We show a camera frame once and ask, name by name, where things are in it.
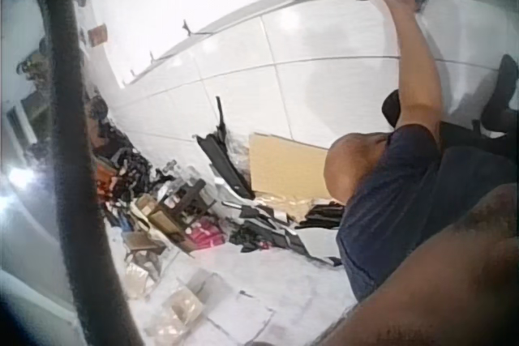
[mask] transparent plastic bag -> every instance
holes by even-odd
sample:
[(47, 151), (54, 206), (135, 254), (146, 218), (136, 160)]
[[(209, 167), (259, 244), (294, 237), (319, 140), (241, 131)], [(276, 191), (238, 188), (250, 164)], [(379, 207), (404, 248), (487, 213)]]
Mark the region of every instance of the transparent plastic bag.
[(240, 137), (227, 129), (225, 145), (227, 146), (227, 155), (234, 167), (243, 175), (247, 182), (251, 184), (251, 166), (249, 162), (247, 138)]
[(179, 344), (202, 314), (203, 304), (188, 288), (181, 286), (162, 305), (144, 330), (156, 346)]
[(306, 219), (307, 213), (314, 206), (314, 199), (304, 199), (295, 196), (280, 196), (275, 194), (256, 193), (257, 203), (286, 212), (296, 222)]

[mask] black cable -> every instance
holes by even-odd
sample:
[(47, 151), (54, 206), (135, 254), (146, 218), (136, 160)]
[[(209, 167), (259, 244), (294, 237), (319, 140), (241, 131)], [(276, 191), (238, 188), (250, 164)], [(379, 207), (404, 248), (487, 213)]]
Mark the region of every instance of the black cable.
[(97, 206), (73, 3), (72, 0), (37, 1), (50, 63), (59, 240), (75, 308), (88, 344), (141, 345)]

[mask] navy blue t-shirt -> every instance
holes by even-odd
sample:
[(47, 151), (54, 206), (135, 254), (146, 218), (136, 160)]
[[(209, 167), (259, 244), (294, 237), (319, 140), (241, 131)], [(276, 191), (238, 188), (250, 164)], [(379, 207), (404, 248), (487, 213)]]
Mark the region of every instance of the navy blue t-shirt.
[(441, 155), (423, 126), (393, 132), (375, 170), (346, 205), (337, 234), (357, 299), (375, 291), (422, 242), (516, 177), (512, 161), (473, 147), (451, 147)]

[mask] black pants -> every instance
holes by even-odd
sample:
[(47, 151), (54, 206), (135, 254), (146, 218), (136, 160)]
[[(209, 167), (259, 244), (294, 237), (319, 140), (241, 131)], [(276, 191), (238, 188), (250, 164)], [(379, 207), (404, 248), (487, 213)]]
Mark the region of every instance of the black pants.
[[(382, 114), (394, 128), (400, 117), (400, 99), (398, 90), (386, 97), (382, 104)], [(507, 133), (499, 138), (488, 138), (476, 130), (452, 123), (440, 123), (440, 146), (442, 151), (453, 146), (471, 146), (517, 162), (517, 132)]]

